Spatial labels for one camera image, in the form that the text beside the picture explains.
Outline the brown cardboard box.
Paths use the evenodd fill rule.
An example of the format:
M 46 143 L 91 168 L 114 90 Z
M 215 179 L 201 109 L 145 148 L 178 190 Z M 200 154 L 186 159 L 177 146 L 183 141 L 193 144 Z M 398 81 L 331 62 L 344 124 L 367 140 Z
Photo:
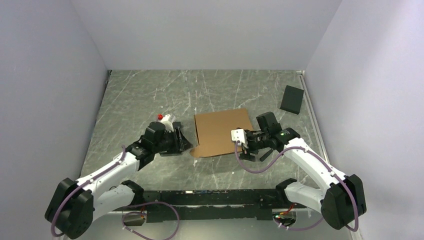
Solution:
M 231 131 L 237 128 L 252 130 L 246 108 L 200 113 L 194 115 L 197 146 L 190 154 L 195 158 L 208 158 L 234 152 Z

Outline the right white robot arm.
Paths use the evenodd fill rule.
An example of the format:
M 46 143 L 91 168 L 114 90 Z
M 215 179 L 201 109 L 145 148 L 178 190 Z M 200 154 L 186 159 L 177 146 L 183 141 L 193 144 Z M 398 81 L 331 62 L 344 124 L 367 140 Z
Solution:
M 279 183 L 275 189 L 276 203 L 287 208 L 300 204 L 321 214 L 332 228 L 346 227 L 352 232 L 359 230 L 359 217 L 366 213 L 363 181 L 355 174 L 347 175 L 327 163 L 291 127 L 282 128 L 273 112 L 256 118 L 259 130 L 237 128 L 231 131 L 235 157 L 240 166 L 249 173 L 267 171 L 280 157 L 287 157 L 297 164 L 316 184 L 306 186 L 290 178 Z M 255 161 L 259 150 L 268 149 L 262 156 L 267 158 L 273 151 L 278 155 L 263 169 L 247 168 L 242 160 Z

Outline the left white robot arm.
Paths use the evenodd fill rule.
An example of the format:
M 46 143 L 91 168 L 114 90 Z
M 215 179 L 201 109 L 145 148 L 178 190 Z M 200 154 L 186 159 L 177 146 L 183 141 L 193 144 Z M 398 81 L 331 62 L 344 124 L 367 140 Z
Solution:
M 177 156 L 191 149 L 182 124 L 153 121 L 144 134 L 108 164 L 76 180 L 63 179 L 45 212 L 54 238 L 79 238 L 98 218 L 123 207 L 137 210 L 148 206 L 144 189 L 127 177 L 151 163 L 155 155 Z

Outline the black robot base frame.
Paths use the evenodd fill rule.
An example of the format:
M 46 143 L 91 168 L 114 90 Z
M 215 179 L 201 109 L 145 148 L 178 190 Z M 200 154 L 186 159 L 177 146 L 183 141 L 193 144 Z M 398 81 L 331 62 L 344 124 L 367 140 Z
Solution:
M 173 220 L 255 219 L 269 221 L 288 213 L 295 204 L 274 189 L 146 190 L 143 197 L 122 206 L 123 212 L 142 211 L 147 223 Z

